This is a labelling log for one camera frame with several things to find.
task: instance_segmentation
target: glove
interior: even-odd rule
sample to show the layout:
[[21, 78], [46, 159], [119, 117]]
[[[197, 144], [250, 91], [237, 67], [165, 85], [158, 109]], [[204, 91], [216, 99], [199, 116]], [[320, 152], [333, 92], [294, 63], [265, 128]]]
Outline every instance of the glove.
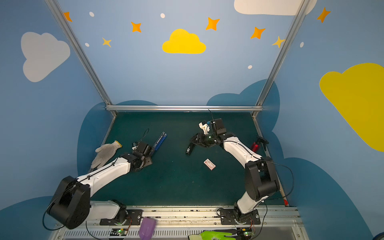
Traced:
[[237, 233], [236, 229], [204, 231], [199, 235], [189, 235], [189, 240], [236, 240], [239, 236], [228, 237]]
[[107, 143], [102, 145], [101, 147], [98, 147], [95, 152], [97, 152], [97, 155], [95, 159], [92, 161], [91, 168], [96, 168], [99, 169], [104, 164], [108, 162], [113, 155], [115, 155], [116, 150], [118, 148], [121, 148], [122, 145], [118, 141], [114, 141], [113, 143]]

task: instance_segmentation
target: dark green mat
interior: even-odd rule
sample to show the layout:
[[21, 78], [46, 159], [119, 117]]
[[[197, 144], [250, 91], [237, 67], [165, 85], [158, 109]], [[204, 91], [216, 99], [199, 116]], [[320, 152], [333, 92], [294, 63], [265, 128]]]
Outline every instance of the dark green mat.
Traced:
[[[248, 147], [257, 137], [249, 113], [214, 113], [214, 117], [222, 118], [226, 129]], [[201, 131], [198, 124], [210, 119], [210, 113], [119, 113], [106, 141], [122, 144], [112, 159], [131, 152], [132, 142], [147, 128], [143, 141], [150, 145], [163, 131], [168, 136], [153, 155], [151, 166], [117, 178], [92, 200], [116, 199], [126, 205], [233, 205], [245, 192], [242, 165], [220, 146], [196, 146], [190, 156], [185, 154], [189, 139]], [[212, 171], [203, 163], [207, 158], [216, 165]], [[284, 202], [270, 200], [267, 204]]]

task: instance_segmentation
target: small white box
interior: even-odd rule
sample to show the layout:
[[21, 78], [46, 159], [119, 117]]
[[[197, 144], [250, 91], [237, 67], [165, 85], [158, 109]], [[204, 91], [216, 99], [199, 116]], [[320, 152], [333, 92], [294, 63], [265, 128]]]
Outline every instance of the small white box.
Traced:
[[208, 158], [204, 161], [204, 163], [207, 165], [207, 167], [209, 167], [209, 169], [214, 169], [215, 167], [216, 167], [216, 165], [215, 164], [213, 164], [212, 162], [211, 162], [211, 160], [209, 160]]

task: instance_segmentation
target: white cloud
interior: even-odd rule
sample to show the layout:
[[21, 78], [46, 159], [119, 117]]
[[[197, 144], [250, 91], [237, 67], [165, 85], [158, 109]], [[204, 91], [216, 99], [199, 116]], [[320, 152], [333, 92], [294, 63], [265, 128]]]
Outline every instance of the white cloud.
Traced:
[[49, 33], [24, 33], [22, 51], [26, 58], [23, 65], [24, 75], [31, 82], [41, 81], [70, 56], [68, 44], [58, 41]]
[[[316, 5], [311, 0], [307, 8], [308, 14]], [[235, 0], [235, 10], [242, 14], [296, 15], [301, 0]]]

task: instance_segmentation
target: green glove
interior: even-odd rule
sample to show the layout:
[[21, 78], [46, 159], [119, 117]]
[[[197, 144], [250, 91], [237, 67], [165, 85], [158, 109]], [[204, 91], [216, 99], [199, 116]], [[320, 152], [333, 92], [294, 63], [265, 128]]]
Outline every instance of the green glove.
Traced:
[[189, 240], [236, 240], [234, 237], [228, 237], [233, 235], [231, 232], [216, 232], [216, 231], [204, 231], [199, 235], [190, 235]]

